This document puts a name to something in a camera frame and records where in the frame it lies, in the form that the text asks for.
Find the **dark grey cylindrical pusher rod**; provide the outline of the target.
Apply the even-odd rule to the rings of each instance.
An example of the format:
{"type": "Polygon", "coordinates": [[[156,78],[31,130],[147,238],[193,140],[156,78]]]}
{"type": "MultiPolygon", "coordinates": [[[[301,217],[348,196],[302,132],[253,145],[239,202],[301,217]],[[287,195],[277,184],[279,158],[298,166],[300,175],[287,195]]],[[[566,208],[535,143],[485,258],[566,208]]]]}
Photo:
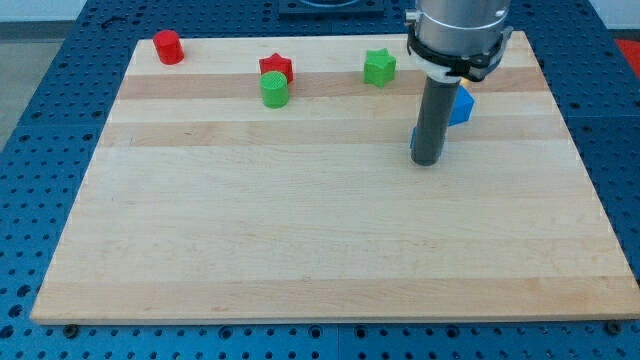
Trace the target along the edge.
{"type": "Polygon", "coordinates": [[[421,166],[436,164],[441,156],[459,81],[440,82],[428,77],[424,86],[411,159],[421,166]]]}

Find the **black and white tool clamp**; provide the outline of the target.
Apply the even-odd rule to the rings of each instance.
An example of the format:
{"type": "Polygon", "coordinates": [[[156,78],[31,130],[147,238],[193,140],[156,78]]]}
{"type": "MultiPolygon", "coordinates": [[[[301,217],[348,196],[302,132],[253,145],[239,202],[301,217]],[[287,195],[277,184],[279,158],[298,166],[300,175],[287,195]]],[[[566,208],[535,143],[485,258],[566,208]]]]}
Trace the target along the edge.
{"type": "Polygon", "coordinates": [[[496,43],[488,53],[469,56],[446,55],[424,45],[416,35],[416,26],[408,26],[407,52],[418,67],[427,74],[435,74],[443,82],[444,78],[461,77],[472,82],[481,82],[493,72],[502,61],[513,28],[507,26],[500,32],[496,43]]]}

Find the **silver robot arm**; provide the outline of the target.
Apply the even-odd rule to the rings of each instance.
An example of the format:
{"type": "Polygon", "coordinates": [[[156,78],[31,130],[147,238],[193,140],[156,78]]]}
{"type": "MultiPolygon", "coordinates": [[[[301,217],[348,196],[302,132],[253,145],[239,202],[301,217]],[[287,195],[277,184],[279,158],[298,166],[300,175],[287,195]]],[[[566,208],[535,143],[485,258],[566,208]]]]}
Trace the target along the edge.
{"type": "Polygon", "coordinates": [[[509,0],[417,0],[405,12],[407,52],[426,75],[411,159],[438,162],[460,82],[481,82],[500,64],[513,28],[509,0]]]}

